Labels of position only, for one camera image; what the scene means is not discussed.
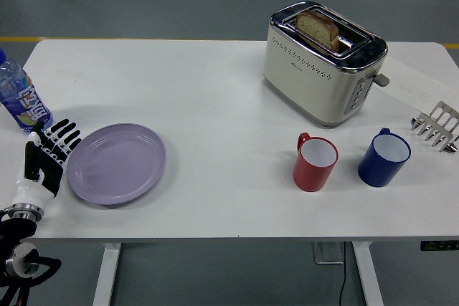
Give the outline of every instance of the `purple plate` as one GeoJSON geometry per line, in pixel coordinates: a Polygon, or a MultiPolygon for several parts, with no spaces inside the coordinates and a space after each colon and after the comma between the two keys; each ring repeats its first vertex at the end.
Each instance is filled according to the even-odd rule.
{"type": "Polygon", "coordinates": [[[166,147],[158,134],[120,123],[96,130],[78,144],[67,164],[67,179],[86,201],[123,204],[147,192],[165,163],[166,147]]]}

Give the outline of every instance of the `robotic hand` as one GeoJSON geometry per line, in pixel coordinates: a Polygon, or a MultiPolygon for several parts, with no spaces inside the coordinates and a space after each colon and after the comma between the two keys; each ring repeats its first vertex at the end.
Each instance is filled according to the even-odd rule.
{"type": "Polygon", "coordinates": [[[75,127],[75,123],[65,119],[43,132],[43,125],[39,124],[27,138],[16,197],[11,206],[0,211],[0,287],[9,286],[0,306],[9,306],[18,289],[15,305],[25,306],[30,288],[46,281],[60,268],[60,260],[41,257],[35,245],[21,240],[35,234],[46,203],[59,191],[62,164],[81,141],[80,131],[72,132],[75,127]],[[2,221],[6,215],[10,219],[2,221]],[[49,268],[33,278],[40,265],[49,268]]]}

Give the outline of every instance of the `water bottle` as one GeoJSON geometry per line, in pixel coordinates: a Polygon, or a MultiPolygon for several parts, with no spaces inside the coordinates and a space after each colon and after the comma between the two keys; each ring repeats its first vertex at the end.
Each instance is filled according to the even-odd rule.
{"type": "Polygon", "coordinates": [[[17,62],[7,58],[1,48],[0,102],[25,132],[30,132],[38,122],[42,122],[45,129],[52,125],[52,113],[38,97],[29,76],[17,62]]]}

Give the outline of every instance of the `bottle cap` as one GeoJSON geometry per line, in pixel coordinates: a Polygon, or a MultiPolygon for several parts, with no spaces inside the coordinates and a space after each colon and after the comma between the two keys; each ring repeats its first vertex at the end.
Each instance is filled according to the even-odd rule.
{"type": "Polygon", "coordinates": [[[0,48],[0,64],[3,64],[6,60],[6,55],[2,48],[0,48]]]}

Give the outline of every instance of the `bottle label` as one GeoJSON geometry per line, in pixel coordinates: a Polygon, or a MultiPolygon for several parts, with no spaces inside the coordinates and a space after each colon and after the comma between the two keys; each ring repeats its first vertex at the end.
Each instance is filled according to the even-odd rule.
{"type": "Polygon", "coordinates": [[[16,119],[19,127],[30,130],[39,120],[47,123],[51,113],[38,97],[35,87],[29,76],[23,71],[23,79],[4,77],[0,80],[2,102],[16,119]]]}
{"type": "Polygon", "coordinates": [[[28,86],[22,91],[19,91],[17,95],[17,99],[26,110],[26,114],[34,123],[36,123],[43,116],[47,115],[48,112],[43,106],[42,101],[37,97],[35,87],[28,86]]]}

